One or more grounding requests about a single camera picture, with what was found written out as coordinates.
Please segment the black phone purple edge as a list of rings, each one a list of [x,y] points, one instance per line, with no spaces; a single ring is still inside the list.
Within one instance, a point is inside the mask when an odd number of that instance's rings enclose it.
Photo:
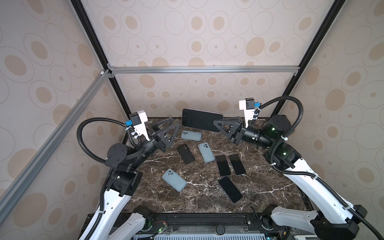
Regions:
[[[182,125],[188,128],[219,132],[214,126],[214,121],[222,121],[224,116],[219,113],[212,113],[193,109],[183,109]]]

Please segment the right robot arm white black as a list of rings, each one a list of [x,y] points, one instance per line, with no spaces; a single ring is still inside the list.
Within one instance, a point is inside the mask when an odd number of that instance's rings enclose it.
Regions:
[[[262,129],[249,124],[249,121],[257,119],[262,109],[285,100],[298,107],[298,116],[294,123],[284,115],[276,115]],[[365,219],[367,210],[363,206],[354,206],[340,196],[309,166],[298,151],[287,144],[288,137],[304,115],[300,100],[281,96],[261,104],[248,98],[240,101],[239,106],[244,111],[244,118],[215,120],[213,125],[234,144],[247,142],[266,149],[264,157],[268,164],[295,183],[318,207],[316,211],[297,211],[270,205],[260,217],[260,222],[266,224],[265,229],[286,226],[312,233],[320,240],[353,240],[360,230],[359,224],[363,224],[377,239],[383,239],[380,232]]]

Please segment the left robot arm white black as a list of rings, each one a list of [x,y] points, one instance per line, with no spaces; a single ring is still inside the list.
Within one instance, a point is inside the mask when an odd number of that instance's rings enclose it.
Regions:
[[[133,120],[122,123],[109,118],[90,118],[79,124],[77,140],[82,150],[95,161],[110,168],[100,192],[99,207],[80,239],[130,240],[138,232],[152,228],[152,210],[139,206],[120,227],[115,231],[112,228],[141,182],[143,173],[138,171],[138,168],[157,150],[166,152],[173,146],[180,124],[173,118],[167,118],[144,127],[144,132],[150,134],[149,139],[139,141],[133,147],[128,146],[126,142],[114,144],[108,150],[107,157],[102,159],[89,150],[83,139],[84,127],[92,122],[120,125],[126,129],[128,139],[132,139],[133,129],[138,126]]]

